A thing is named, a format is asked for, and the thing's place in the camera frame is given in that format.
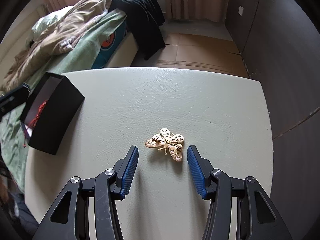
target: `wall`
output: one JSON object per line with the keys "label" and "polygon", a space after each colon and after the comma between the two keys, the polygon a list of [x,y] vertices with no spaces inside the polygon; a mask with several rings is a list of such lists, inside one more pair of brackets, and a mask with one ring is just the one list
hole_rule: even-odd
{"label": "wall", "polygon": [[320,34],[295,0],[229,0],[226,27],[270,112],[271,199],[302,239],[320,214]]}
{"label": "wall", "polygon": [[30,13],[32,13],[39,5],[43,3],[43,0],[31,0],[11,24],[10,28],[4,36],[4,39],[20,22],[22,22]]}

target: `white table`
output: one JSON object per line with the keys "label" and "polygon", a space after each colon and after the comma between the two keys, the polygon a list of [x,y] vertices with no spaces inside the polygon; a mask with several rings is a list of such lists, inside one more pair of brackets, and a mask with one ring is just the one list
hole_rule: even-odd
{"label": "white table", "polygon": [[[73,176],[87,179],[112,168],[130,145],[139,162],[129,195],[117,202],[124,239],[201,239],[210,201],[196,193],[187,148],[229,176],[255,176],[270,194],[271,127],[257,81],[169,68],[112,68],[67,73],[85,96],[56,156],[30,149],[25,201],[40,222]],[[185,137],[182,163],[146,148],[163,127]],[[95,230],[90,202],[90,237]],[[233,199],[230,239],[236,232]]]}

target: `blanket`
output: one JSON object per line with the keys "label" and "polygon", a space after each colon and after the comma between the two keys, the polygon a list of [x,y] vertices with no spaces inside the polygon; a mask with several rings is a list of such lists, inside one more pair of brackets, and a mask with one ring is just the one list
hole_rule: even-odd
{"label": "blanket", "polygon": [[108,12],[112,0],[81,0],[58,22],[48,26],[29,50],[21,51],[4,77],[0,90],[18,87],[43,66],[51,56],[74,49],[88,29]]}
{"label": "blanket", "polygon": [[[90,69],[103,41],[115,32],[125,18],[126,14],[118,9],[107,13],[84,34],[71,52],[51,57],[45,65],[28,78],[26,83],[33,90],[47,71],[61,74]],[[2,158],[22,192],[24,192],[25,168],[28,155],[28,146],[26,148],[23,147],[24,135],[19,121],[24,105],[5,115],[0,123]]]}

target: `red ribbon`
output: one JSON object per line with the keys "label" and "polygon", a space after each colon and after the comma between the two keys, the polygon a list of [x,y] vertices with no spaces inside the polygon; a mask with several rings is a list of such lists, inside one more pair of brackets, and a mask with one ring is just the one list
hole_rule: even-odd
{"label": "red ribbon", "polygon": [[[34,119],[31,120],[31,122],[29,123],[28,127],[31,128],[32,130],[34,129],[34,127],[36,126],[39,118],[40,118],[40,115],[45,107],[45,105],[47,104],[47,100],[45,100],[38,108],[38,113],[36,114],[36,117]],[[24,144],[23,144],[23,147],[25,148],[27,145],[26,145],[26,138],[24,138]]]}

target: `black towel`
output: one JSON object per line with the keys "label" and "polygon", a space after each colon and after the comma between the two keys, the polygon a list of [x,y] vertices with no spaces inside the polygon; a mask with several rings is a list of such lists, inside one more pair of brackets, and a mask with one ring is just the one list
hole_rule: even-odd
{"label": "black towel", "polygon": [[145,54],[145,60],[165,47],[159,29],[164,23],[164,17],[157,0],[113,0],[109,11],[115,8],[127,14],[126,23],[138,43],[139,50]]}

